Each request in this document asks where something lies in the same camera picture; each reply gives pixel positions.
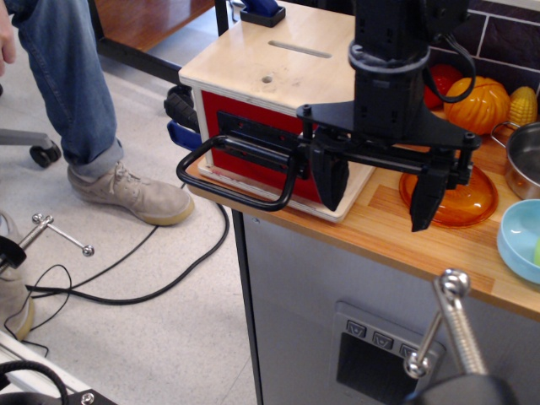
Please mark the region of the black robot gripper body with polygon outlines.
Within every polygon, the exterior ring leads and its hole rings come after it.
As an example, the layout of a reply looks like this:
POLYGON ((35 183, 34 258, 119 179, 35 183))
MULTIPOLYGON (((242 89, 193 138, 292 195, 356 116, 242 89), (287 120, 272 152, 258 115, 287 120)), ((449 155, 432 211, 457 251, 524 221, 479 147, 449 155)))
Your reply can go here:
POLYGON ((414 75, 355 77, 354 100, 306 104, 297 116, 309 144, 318 133, 348 141, 342 156, 349 162, 419 175, 428 168, 448 170, 448 188, 466 185, 472 174, 473 133, 434 116, 424 103, 427 85, 443 102, 465 99, 474 84, 451 96, 437 90, 429 69, 414 75))

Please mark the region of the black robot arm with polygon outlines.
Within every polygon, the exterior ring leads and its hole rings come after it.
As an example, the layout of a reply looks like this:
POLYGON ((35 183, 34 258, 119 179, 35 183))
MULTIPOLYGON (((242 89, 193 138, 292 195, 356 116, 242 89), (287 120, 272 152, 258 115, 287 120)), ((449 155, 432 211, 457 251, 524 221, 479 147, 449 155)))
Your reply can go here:
POLYGON ((354 98, 303 105, 302 147, 322 203, 337 208, 348 166, 361 163, 417 177, 410 202, 413 231, 429 227, 446 191, 466 185, 480 137, 434 115, 424 91, 435 83, 430 46, 455 46, 465 1, 359 1, 348 60, 354 98))

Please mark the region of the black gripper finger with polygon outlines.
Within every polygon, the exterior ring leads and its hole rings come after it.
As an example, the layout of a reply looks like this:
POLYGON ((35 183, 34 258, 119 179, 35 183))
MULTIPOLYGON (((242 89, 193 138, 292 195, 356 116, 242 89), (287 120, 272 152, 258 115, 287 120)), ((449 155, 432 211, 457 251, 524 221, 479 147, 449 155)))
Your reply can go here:
POLYGON ((348 161, 342 153, 348 141, 334 139, 329 133, 318 133, 310 143, 310 170, 322 204, 336 211, 347 188, 348 161))
POLYGON ((417 179, 410 206, 412 232, 429 228, 446 192, 448 170, 431 167, 417 175, 417 179))

